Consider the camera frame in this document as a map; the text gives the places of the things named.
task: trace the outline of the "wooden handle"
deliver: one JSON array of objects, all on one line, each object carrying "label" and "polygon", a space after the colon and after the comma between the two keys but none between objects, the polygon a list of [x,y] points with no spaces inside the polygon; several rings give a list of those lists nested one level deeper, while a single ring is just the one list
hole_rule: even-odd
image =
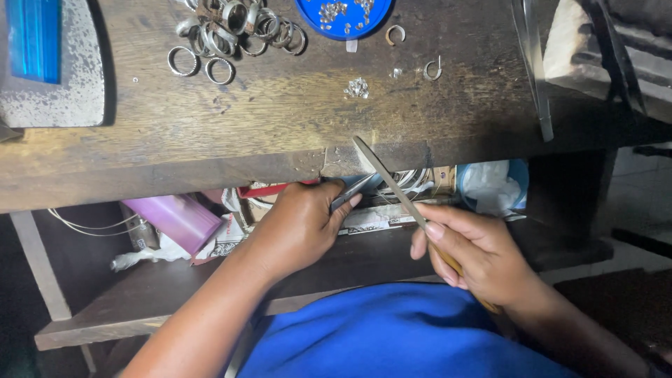
[{"label": "wooden handle", "polygon": [[[430,251],[435,251],[441,258],[446,262],[446,264],[450,265],[451,268],[453,268],[459,275],[460,277],[464,277],[464,272],[462,271],[462,266],[460,265],[459,262],[457,262],[453,256],[445,253],[444,251],[441,251],[434,243],[432,243],[429,239],[427,240],[427,245],[429,246]],[[501,307],[498,305],[493,305],[490,302],[484,301],[481,298],[478,298],[476,295],[474,296],[478,301],[480,302],[483,307],[485,307],[488,311],[491,313],[496,313],[500,314],[502,312]]]}]

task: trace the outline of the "tile floor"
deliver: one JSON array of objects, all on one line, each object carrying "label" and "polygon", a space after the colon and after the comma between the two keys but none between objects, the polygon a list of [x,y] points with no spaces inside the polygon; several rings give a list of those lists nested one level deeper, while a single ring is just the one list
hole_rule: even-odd
[{"label": "tile floor", "polygon": [[[635,155],[631,147],[619,149],[605,211],[609,227],[672,243],[672,159]],[[672,259],[627,243],[610,241],[614,245],[612,260],[543,272],[541,277],[553,285],[619,270],[672,268]]]}]

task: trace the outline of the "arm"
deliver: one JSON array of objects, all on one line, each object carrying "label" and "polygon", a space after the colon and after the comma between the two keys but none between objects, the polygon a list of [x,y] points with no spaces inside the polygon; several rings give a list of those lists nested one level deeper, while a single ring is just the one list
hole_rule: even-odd
[{"label": "arm", "polygon": [[579,311],[532,272],[504,222],[447,206],[420,204],[431,220],[413,236],[411,257],[427,238],[461,265],[464,277],[430,252],[437,274],[454,287],[501,305],[522,330],[560,363],[587,377],[648,377],[648,365],[613,334]]},{"label": "arm", "polygon": [[245,324],[274,284],[316,262],[361,195],[333,214],[341,180],[292,184],[187,303],[140,349],[123,378],[212,378],[221,372]]}]

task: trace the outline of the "purple container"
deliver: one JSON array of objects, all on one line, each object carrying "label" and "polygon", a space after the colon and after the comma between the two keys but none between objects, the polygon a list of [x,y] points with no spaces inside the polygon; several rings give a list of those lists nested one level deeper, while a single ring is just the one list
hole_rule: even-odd
[{"label": "purple container", "polygon": [[122,202],[191,255],[198,253],[222,224],[221,219],[186,194]]}]

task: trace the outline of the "blue glass block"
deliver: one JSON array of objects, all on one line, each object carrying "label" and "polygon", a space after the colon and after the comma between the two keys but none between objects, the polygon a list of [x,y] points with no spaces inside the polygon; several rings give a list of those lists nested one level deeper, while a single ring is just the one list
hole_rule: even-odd
[{"label": "blue glass block", "polygon": [[12,76],[60,83],[60,0],[6,0]]}]

